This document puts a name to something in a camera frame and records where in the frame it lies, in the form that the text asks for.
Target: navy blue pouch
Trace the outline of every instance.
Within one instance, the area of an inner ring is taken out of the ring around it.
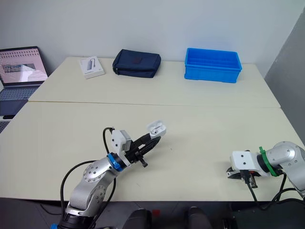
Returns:
[[[117,75],[153,78],[161,63],[159,54],[122,49],[112,64]]]

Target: white wall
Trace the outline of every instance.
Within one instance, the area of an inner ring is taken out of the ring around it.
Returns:
[[[187,47],[234,50],[265,76],[304,0],[0,0],[0,48],[37,45],[54,70],[67,56],[121,48],[184,60]]]

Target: white table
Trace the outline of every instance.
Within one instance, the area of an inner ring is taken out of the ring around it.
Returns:
[[[107,104],[280,107],[254,64],[243,64],[237,83],[184,79],[183,62],[162,62],[152,79],[116,75],[113,59],[100,59],[105,75],[85,79],[77,57],[67,58],[29,101]]]
[[[0,134],[0,197],[59,200],[71,167],[106,155],[104,127],[136,139],[156,119],[167,134],[145,156],[147,168],[137,163],[118,177],[113,200],[252,201],[242,181],[226,177],[232,151],[269,149],[283,140],[304,147],[279,108],[27,103]],[[83,170],[68,178],[66,200]],[[257,198],[270,200],[281,179],[257,178]],[[296,192],[283,197],[299,198]]]

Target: robotic arm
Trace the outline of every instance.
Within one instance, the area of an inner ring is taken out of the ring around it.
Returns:
[[[166,133],[162,121],[147,126],[149,133],[132,141],[125,130],[112,130],[115,153],[91,163],[84,171],[81,182],[73,190],[59,229],[88,229],[103,203],[107,187],[126,167],[140,161]]]
[[[256,188],[254,177],[278,176],[285,172],[302,198],[305,198],[305,151],[292,142],[280,142],[267,151],[260,147],[260,153],[234,151],[228,178],[243,179]]]

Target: cable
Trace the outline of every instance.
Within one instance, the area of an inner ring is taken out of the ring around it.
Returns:
[[[281,184],[281,187],[280,187],[280,191],[283,190],[284,185],[285,185],[285,182],[286,182],[286,178],[287,178],[286,173],[283,172],[283,175],[284,175],[284,177],[283,177],[283,180],[282,180],[282,184]],[[281,198],[281,195],[279,195],[278,198],[276,198],[276,201],[277,201],[277,202],[280,201],[280,198]]]
[[[53,215],[53,216],[59,216],[59,215],[61,215],[61,213],[51,213],[51,212],[49,212],[42,204],[40,204],[40,207],[41,207],[45,212],[47,212],[47,213],[50,214],[50,215]]]
[[[109,149],[108,149],[108,146],[107,146],[107,143],[106,143],[106,131],[109,130],[110,133],[112,133],[112,131],[114,130],[114,128],[112,127],[106,127],[104,130],[103,130],[103,141],[104,141],[104,146],[105,146],[105,149],[107,151],[107,154],[109,154]]]
[[[107,154],[109,154],[109,149],[106,143],[106,131],[109,130],[110,133],[112,133],[112,131],[114,130],[114,128],[112,127],[107,127],[103,130],[103,141],[104,141],[104,145],[105,145],[105,149],[107,151]],[[68,178],[68,176],[70,175],[70,173],[75,170],[76,168],[78,168],[79,166],[82,166],[84,164],[88,164],[88,163],[93,163],[96,160],[92,160],[92,161],[84,161],[81,162],[79,164],[77,164],[76,166],[74,166],[73,168],[71,168],[67,174],[65,175],[65,177],[63,178],[62,182],[61,182],[61,219],[63,220],[64,214],[65,214],[65,207],[64,207],[64,197],[63,197],[63,188],[64,188],[64,184]],[[105,208],[107,207],[107,205],[109,204],[111,198],[113,197],[114,191],[115,191],[115,187],[116,187],[116,179],[113,180],[113,187],[112,187],[112,191],[111,194],[109,196],[109,198],[106,201],[106,204],[99,210],[98,214],[96,215],[96,217],[93,219],[92,223],[90,224],[90,226],[88,227],[88,229],[91,229],[93,227],[93,225],[95,225],[97,219],[101,216],[101,214],[103,213],[103,211],[105,210]]]
[[[88,163],[93,163],[95,162],[94,161],[84,161],[84,162],[81,162],[79,164],[77,164],[76,166],[74,166],[72,169],[70,169],[67,174],[65,175],[65,177],[62,179],[62,182],[61,182],[61,219],[63,220],[63,217],[65,215],[65,206],[64,206],[64,199],[63,199],[63,187],[65,185],[65,182],[66,182],[66,179],[68,178],[69,174],[74,170],[76,169],[77,167],[79,166],[82,166],[82,165],[85,165],[85,164],[88,164]]]
[[[291,187],[291,188],[285,188],[285,189],[279,191],[279,192],[273,197],[273,199],[271,200],[271,202],[270,202],[265,208],[263,208],[263,207],[259,204],[259,202],[257,201],[257,198],[256,198],[256,196],[255,196],[255,193],[253,192],[253,189],[252,189],[251,185],[250,185],[250,184],[247,184],[247,186],[248,186],[248,188],[249,188],[249,190],[250,190],[250,192],[251,192],[251,194],[252,194],[252,197],[253,197],[254,202],[256,203],[257,207],[258,207],[260,210],[262,210],[262,211],[266,211],[267,209],[269,209],[269,208],[270,208],[273,204],[275,204],[275,203],[282,204],[282,203],[286,203],[286,202],[289,202],[289,201],[295,201],[295,202],[302,203],[302,204],[305,205],[305,202],[303,202],[303,201],[301,201],[301,200],[299,200],[299,199],[294,199],[294,198],[289,198],[289,199],[285,199],[285,200],[276,202],[276,199],[277,199],[278,197],[280,197],[281,194],[283,194],[284,192],[287,192],[287,191],[296,191],[295,188],[292,188],[292,187]]]
[[[296,199],[296,198],[283,199],[283,200],[281,200],[281,201],[279,201],[277,203],[278,204],[283,204],[283,203],[286,203],[286,202],[293,202],[293,201],[305,205],[305,201],[300,200],[300,199]]]
[[[107,154],[109,154],[109,149],[107,147],[107,142],[106,142],[106,131],[109,130],[110,133],[112,133],[112,131],[114,130],[114,128],[112,127],[107,127],[103,130],[103,141],[104,141],[104,145],[105,145],[105,149],[107,151]],[[112,191],[111,191],[111,194],[109,196],[109,198],[107,199],[105,205],[99,210],[99,212],[97,213],[97,215],[95,216],[95,218],[93,219],[93,221],[91,222],[90,226],[88,227],[88,229],[91,229],[96,221],[98,220],[98,218],[101,216],[101,214],[103,213],[103,211],[106,209],[107,205],[109,204],[110,200],[112,199],[113,197],[113,194],[114,194],[114,191],[115,191],[115,187],[116,187],[116,178],[113,180],[113,187],[112,187]]]

